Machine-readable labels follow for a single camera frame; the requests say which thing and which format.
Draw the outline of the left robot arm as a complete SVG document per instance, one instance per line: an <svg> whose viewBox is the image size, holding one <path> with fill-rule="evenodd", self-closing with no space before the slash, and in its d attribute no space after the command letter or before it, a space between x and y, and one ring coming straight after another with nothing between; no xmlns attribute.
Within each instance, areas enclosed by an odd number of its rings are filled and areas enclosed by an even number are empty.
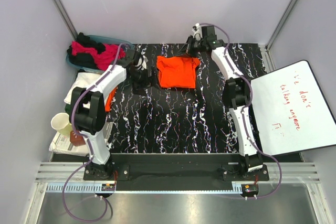
<svg viewBox="0 0 336 224"><path fill-rule="evenodd" d="M119 84L130 80L132 91L145 94L151 86L148 59L136 50L115 59L104 73L85 88L75 87L71 94L69 121L76 135L83 137L88 148L89 161L85 163L85 180L107 180L115 175L110 151L102 129L106 123L105 99Z"/></svg>

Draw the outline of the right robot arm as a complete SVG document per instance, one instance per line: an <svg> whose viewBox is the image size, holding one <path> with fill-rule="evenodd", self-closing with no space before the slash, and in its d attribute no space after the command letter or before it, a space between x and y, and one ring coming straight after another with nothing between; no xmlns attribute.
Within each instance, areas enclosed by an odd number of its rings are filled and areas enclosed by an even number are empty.
<svg viewBox="0 0 336 224"><path fill-rule="evenodd" d="M263 159L259 148L260 137L256 126L252 100L251 79L244 76L231 58L228 47L217 38L216 25L197 23L180 50L182 55L196 57L205 52L216 63L225 79L222 101L225 111L230 113L238 137L238 173L244 180L256 179L262 172Z"/></svg>

